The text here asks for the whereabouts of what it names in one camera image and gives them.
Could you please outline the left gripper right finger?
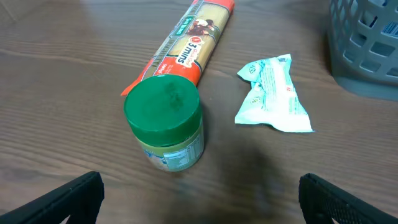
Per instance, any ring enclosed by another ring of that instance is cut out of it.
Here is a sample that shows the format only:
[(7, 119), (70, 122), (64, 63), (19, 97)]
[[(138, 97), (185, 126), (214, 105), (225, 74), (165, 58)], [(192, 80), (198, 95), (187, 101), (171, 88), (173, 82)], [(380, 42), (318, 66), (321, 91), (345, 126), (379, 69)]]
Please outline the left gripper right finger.
[(306, 224), (397, 224), (396, 217), (311, 173), (300, 178), (298, 200)]

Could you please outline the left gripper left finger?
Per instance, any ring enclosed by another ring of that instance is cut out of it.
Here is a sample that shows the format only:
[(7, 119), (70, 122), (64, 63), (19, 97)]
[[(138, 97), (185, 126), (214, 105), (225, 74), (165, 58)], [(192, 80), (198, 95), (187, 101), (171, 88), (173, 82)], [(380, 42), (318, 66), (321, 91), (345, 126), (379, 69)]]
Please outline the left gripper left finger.
[(99, 172), (90, 171), (51, 192), (1, 215), (1, 223), (95, 223), (104, 200)]

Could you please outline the green lid jar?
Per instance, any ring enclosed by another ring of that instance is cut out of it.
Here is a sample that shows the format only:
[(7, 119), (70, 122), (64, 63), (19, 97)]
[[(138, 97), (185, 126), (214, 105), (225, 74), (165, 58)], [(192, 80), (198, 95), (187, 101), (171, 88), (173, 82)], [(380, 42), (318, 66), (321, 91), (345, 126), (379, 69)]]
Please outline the green lid jar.
[(203, 113), (198, 90), (190, 80), (158, 75), (141, 81), (127, 94), (124, 114), (158, 169), (182, 171), (203, 154)]

